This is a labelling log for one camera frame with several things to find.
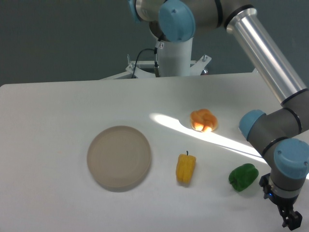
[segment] aluminum arm tube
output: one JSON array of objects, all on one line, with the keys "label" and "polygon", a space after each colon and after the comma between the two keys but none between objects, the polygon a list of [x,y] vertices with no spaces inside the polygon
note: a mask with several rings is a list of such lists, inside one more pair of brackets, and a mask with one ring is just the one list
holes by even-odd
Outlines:
[{"label": "aluminum arm tube", "polygon": [[236,15],[226,31],[236,37],[280,103],[307,88],[257,19],[254,8]]}]

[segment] black cable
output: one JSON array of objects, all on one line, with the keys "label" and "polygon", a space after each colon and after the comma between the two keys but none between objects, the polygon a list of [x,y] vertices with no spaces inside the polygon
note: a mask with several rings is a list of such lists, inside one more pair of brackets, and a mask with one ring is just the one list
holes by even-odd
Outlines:
[{"label": "black cable", "polygon": [[135,66],[134,66],[134,69],[133,69],[133,73],[132,73],[131,79],[134,78],[134,73],[135,73],[137,61],[138,61],[138,59],[139,59],[139,57],[140,57],[140,54],[141,54],[143,51],[153,51],[153,52],[155,52],[155,50],[152,49],[152,48],[145,48],[145,49],[143,49],[143,50],[140,51],[140,53],[137,55],[137,58],[136,58],[136,61],[135,61]]}]

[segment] yellow bell pepper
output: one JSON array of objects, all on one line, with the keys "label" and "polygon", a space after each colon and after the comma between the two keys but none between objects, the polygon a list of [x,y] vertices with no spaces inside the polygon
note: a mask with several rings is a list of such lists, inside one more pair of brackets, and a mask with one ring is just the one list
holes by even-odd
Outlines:
[{"label": "yellow bell pepper", "polygon": [[176,167],[176,178],[177,181],[189,184],[194,168],[195,168],[196,157],[189,156],[187,154],[180,154],[178,157],[178,163]]}]

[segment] plate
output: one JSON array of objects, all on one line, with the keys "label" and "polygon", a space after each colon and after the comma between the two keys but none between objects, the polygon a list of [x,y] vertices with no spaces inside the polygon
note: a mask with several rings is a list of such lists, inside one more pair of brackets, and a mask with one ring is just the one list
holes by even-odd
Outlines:
[{"label": "plate", "polygon": [[92,141],[87,165],[93,178],[108,190],[135,187],[145,177],[151,163],[146,137],[127,126],[111,127]]}]

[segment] bell pepper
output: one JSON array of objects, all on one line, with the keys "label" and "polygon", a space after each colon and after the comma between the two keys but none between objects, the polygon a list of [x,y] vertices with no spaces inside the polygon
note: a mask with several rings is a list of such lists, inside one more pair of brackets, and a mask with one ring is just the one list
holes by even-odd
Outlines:
[{"label": "bell pepper", "polygon": [[259,175],[259,171],[251,163],[246,163],[234,169],[228,180],[233,188],[241,192],[246,189]]},{"label": "bell pepper", "polygon": [[191,127],[200,132],[213,131],[218,127],[217,118],[208,109],[200,109],[190,114]]},{"label": "bell pepper", "polygon": [[196,157],[188,154],[180,154],[176,166],[176,179],[179,182],[189,184],[194,168],[195,168]]}]

